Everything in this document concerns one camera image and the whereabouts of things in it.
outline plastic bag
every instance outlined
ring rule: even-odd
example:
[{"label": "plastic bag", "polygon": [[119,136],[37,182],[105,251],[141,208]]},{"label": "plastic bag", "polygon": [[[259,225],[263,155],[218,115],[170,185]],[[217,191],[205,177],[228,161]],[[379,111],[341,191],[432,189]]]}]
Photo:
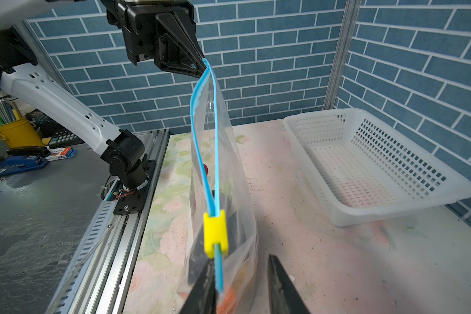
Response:
[{"label": "plastic bag", "polygon": [[211,205],[226,213],[228,235],[228,255],[221,262],[223,293],[218,297],[217,310],[220,314],[248,313],[255,296],[257,226],[225,101],[211,66],[206,59],[203,61],[207,69],[196,84],[190,102],[191,220],[178,293],[183,298],[188,296],[207,262],[203,214],[212,210],[212,202]]}]

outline brick wallpaper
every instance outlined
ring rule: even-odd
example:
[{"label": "brick wallpaper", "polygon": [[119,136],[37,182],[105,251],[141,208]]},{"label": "brick wallpaper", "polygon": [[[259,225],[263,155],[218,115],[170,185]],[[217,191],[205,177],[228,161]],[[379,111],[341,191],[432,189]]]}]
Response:
[{"label": "brick wallpaper", "polygon": [[[471,0],[363,0],[337,97],[471,181]],[[471,226],[471,198],[450,205]]]},{"label": "brick wallpaper", "polygon": [[[345,0],[191,3],[233,125],[322,109]],[[190,131],[197,80],[131,64],[101,3],[69,3],[29,21],[75,96],[108,121],[132,132]]]}]

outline basket bottom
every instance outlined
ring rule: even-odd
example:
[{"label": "basket bottom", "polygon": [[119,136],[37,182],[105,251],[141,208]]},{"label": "basket bottom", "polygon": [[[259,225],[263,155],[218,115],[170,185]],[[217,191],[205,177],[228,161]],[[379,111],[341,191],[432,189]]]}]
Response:
[{"label": "basket bottom", "polygon": [[333,195],[352,208],[395,204],[398,199],[348,145],[305,150]]}]

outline black mounting plate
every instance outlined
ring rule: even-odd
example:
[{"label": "black mounting plate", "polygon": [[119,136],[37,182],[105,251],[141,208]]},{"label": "black mounting plate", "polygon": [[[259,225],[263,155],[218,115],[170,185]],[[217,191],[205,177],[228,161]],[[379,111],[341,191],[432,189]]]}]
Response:
[{"label": "black mounting plate", "polygon": [[147,160],[144,162],[143,169],[144,172],[148,174],[148,184],[141,190],[136,191],[133,195],[120,198],[117,206],[115,206],[115,209],[113,210],[114,215],[124,216],[134,214],[136,212],[142,212],[148,191],[152,186],[152,175],[156,165],[157,162],[155,160]]}]

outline white plastic basket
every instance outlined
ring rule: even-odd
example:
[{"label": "white plastic basket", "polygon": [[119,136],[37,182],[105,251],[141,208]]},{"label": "white plastic basket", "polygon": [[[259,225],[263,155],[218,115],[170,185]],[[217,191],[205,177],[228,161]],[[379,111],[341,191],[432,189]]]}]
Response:
[{"label": "white plastic basket", "polygon": [[284,118],[293,155],[338,227],[471,197],[471,182],[360,109]]}]

